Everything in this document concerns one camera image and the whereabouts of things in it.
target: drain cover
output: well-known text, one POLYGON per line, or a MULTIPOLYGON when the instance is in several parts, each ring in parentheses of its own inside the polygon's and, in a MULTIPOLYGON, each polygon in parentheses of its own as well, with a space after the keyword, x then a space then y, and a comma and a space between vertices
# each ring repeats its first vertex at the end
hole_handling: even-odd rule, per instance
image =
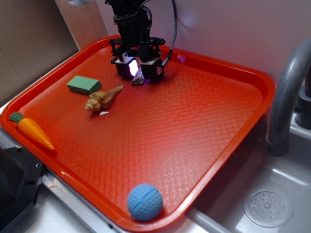
POLYGON ((246 194, 244 211, 259 226, 279 227, 291 218, 293 204, 281 189, 259 186, 246 194))

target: faucet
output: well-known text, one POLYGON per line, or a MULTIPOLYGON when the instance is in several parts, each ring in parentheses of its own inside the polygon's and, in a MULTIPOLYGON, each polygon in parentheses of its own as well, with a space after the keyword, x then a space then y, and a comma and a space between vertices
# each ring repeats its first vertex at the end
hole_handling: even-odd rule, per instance
POLYGON ((297 125, 311 130, 311 38, 294 50, 277 85, 266 136, 269 154, 283 156, 289 151, 294 109, 297 125))

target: blue toy ball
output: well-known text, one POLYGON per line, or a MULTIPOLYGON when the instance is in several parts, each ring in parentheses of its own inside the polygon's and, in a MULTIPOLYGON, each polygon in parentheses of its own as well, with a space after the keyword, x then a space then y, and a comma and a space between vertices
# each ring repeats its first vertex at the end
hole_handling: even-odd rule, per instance
POLYGON ((163 207, 163 198, 159 190, 151 184, 136 186, 127 198, 127 208, 131 217, 147 222, 155 219, 163 207))

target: toy carrot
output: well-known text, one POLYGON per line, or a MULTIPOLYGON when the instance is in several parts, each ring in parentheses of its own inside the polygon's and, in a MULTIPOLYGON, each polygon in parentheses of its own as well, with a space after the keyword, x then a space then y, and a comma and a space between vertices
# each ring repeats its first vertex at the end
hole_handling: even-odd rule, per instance
POLYGON ((9 120, 17 123, 18 130, 29 139, 47 150, 54 150, 54 146, 48 136, 33 119, 24 118, 22 113, 12 113, 9 120))

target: sink basin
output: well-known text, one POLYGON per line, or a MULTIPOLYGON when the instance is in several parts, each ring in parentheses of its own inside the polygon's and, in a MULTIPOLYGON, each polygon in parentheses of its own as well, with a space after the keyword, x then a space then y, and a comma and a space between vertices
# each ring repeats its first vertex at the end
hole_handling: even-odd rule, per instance
POLYGON ((266 129, 264 117, 193 207, 233 233, 309 233, 311 131, 292 125, 289 153, 274 157, 266 129))

